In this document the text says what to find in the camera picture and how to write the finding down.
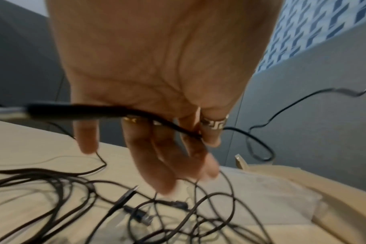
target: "table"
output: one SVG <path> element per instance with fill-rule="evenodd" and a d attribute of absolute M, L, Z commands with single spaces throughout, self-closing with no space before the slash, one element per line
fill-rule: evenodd
<path fill-rule="evenodd" d="M 88 179 L 104 179 L 125 182 L 129 186 L 139 185 L 139 190 L 152 196 L 154 191 L 138 174 L 127 148 L 101 143 L 100 155 L 108 162 L 108 167 Z M 66 172 L 81 172 L 99 166 L 101 162 L 96 156 L 86 156 L 80 153 L 77 144 L 66 135 L 33 129 L 0 121 L 0 169 L 42 167 Z M 185 185 L 179 186 L 176 195 L 178 200 L 186 200 L 188 193 Z M 117 200 L 124 189 L 99 184 L 98 192 L 111 200 Z M 53 198 L 50 188 L 46 184 L 26 184 L 0 189 L 0 236 L 13 228 L 33 219 L 50 208 L 48 200 Z M 76 190 L 70 202 L 64 206 L 67 211 L 80 203 L 84 196 L 81 189 Z M 130 204 L 135 206 L 144 199 L 134 197 Z M 85 238 L 106 214 L 109 205 L 98 200 L 95 207 L 76 223 L 56 235 L 48 243 L 82 244 Z M 169 216 L 170 222 L 183 218 L 183 213 L 161 207 L 162 215 Z M 105 222 L 95 235 L 92 243 L 132 243 L 126 238 L 126 223 L 128 215 L 117 213 Z M 43 223 L 25 230 L 10 243 L 20 243 L 30 237 Z M 267 226 L 269 234 L 276 244 L 340 244 L 342 243 L 316 225 Z M 145 232 L 142 227 L 136 229 Z M 232 231 L 224 229 L 224 233 L 233 243 L 246 243 L 235 236 Z M 174 243 L 186 243 L 185 240 Z M 215 238 L 212 243 L 225 243 L 222 237 Z"/>

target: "blue geometric pattern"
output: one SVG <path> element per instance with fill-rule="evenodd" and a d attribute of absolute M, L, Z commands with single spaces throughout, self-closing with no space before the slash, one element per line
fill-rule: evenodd
<path fill-rule="evenodd" d="M 256 73 L 366 20 L 366 0 L 286 0 Z"/>

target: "ring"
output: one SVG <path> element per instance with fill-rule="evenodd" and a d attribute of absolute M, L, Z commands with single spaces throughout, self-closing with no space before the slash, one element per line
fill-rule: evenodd
<path fill-rule="evenodd" d="M 151 120 L 140 117 L 140 116 L 127 116 L 123 117 L 124 120 L 129 121 L 131 123 L 140 123 L 140 122 L 150 122 Z M 153 125 L 162 125 L 160 122 L 157 122 L 155 120 L 152 121 Z"/>
<path fill-rule="evenodd" d="M 222 119 L 222 120 L 211 120 L 211 119 L 207 119 L 203 116 L 203 114 L 200 114 L 200 118 L 199 121 L 202 125 L 209 127 L 210 129 L 213 130 L 217 130 L 217 129 L 223 129 L 226 125 L 228 119 L 228 115 L 226 116 L 226 118 Z"/>

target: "skin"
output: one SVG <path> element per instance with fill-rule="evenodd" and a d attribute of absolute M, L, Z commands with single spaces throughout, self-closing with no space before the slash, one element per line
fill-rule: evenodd
<path fill-rule="evenodd" d="M 205 144 L 220 130 L 198 123 L 231 111 L 262 58 L 281 0 L 48 0 L 61 62 L 75 104 L 121 105 L 177 119 L 203 141 L 146 121 L 122 121 L 142 177 L 170 194 L 177 178 L 217 177 Z M 74 122 L 82 152 L 98 148 L 98 121 Z"/>

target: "finger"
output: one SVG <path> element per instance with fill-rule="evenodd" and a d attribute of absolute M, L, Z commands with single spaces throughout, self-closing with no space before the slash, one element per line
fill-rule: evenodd
<path fill-rule="evenodd" d="M 204 162 L 188 157 L 174 140 L 175 131 L 167 126 L 152 127 L 152 143 L 160 160 L 167 165 L 178 178 L 203 178 Z"/>
<path fill-rule="evenodd" d="M 99 122 L 97 120 L 83 120 L 73 122 L 74 136 L 80 150 L 85 154 L 92 154 L 99 148 Z"/>
<path fill-rule="evenodd" d="M 179 125 L 190 131 L 199 131 L 199 113 L 179 119 Z M 188 155 L 203 164 L 203 172 L 209 178 L 216 178 L 219 174 L 219 163 L 214 156 L 208 152 L 201 140 L 192 138 L 186 134 L 181 134 L 182 141 Z"/>
<path fill-rule="evenodd" d="M 201 109 L 200 113 L 202 116 L 211 121 L 223 121 L 227 118 L 228 113 L 230 112 L 229 109 L 222 108 L 222 109 Z M 223 131 L 223 128 L 220 129 L 212 129 L 208 125 L 203 125 L 200 123 L 200 132 L 202 134 L 202 138 L 204 143 L 209 145 L 210 147 L 218 147 L 221 143 L 220 135 Z"/>
<path fill-rule="evenodd" d="M 167 195 L 176 185 L 174 172 L 158 159 L 151 142 L 152 125 L 122 120 L 124 139 L 143 179 L 158 193 Z"/>

